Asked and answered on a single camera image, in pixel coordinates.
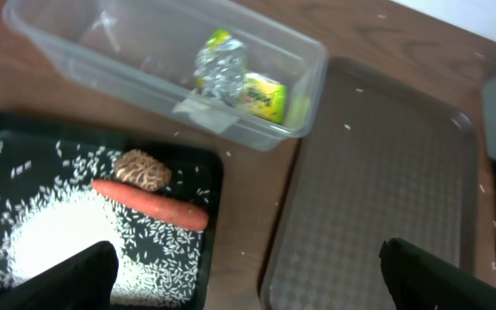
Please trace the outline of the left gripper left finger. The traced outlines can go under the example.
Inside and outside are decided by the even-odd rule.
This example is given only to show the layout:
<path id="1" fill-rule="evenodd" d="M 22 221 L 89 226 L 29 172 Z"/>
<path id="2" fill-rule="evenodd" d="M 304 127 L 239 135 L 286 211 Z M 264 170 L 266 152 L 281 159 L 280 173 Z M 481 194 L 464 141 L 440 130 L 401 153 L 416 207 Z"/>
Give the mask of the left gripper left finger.
<path id="1" fill-rule="evenodd" d="M 108 309 L 119 261 L 100 241 L 0 294 L 0 310 Z"/>

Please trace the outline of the brown food scrap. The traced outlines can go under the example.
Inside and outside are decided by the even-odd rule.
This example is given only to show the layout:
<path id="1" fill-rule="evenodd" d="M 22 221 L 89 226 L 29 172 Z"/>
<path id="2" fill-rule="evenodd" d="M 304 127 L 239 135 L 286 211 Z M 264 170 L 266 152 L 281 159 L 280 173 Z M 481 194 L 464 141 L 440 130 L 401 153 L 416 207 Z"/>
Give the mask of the brown food scrap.
<path id="1" fill-rule="evenodd" d="M 167 186 L 172 171 L 153 156 L 139 149 L 121 155 L 114 163 L 115 178 L 145 191 L 155 192 Z"/>

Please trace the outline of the white napkin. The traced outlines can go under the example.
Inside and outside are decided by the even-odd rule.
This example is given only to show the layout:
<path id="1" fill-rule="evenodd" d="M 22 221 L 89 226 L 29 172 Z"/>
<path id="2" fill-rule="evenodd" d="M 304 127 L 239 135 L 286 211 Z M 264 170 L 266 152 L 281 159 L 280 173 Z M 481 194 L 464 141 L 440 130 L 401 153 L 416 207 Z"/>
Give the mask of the white napkin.
<path id="1" fill-rule="evenodd" d="M 173 114 L 186 114 L 196 125 L 210 132 L 221 134 L 239 118 L 223 112 L 213 106 L 208 106 L 192 98 L 186 98 L 176 104 L 172 110 Z"/>

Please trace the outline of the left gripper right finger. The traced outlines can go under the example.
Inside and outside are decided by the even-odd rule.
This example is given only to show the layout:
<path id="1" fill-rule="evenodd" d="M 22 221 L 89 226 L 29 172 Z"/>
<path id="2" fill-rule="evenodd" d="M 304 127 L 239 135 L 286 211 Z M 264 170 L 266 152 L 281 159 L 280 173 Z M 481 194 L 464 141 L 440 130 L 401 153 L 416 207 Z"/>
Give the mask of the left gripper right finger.
<path id="1" fill-rule="evenodd" d="M 495 287 L 404 239 L 383 242 L 379 258 L 398 310 L 496 310 Z"/>

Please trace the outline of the foil wrapper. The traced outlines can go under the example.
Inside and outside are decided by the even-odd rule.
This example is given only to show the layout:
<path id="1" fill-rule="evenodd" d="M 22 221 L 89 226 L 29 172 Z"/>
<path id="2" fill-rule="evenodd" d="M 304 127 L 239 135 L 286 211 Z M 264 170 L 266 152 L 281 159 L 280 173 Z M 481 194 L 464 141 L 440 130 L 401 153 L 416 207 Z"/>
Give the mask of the foil wrapper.
<path id="1" fill-rule="evenodd" d="M 195 57 L 195 85 L 200 94 L 280 124 L 288 87 L 247 68 L 248 48 L 224 28 L 216 29 Z"/>

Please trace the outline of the orange carrot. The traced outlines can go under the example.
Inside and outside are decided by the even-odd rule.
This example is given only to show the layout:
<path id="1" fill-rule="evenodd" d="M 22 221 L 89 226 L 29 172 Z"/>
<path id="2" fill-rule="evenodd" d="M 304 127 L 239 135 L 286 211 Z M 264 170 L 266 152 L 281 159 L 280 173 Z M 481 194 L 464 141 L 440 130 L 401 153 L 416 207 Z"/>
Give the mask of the orange carrot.
<path id="1" fill-rule="evenodd" d="M 153 219 L 191 231 L 203 231 L 208 226 L 208 213 L 192 203 L 109 180 L 97 179 L 91 186 L 97 193 Z"/>

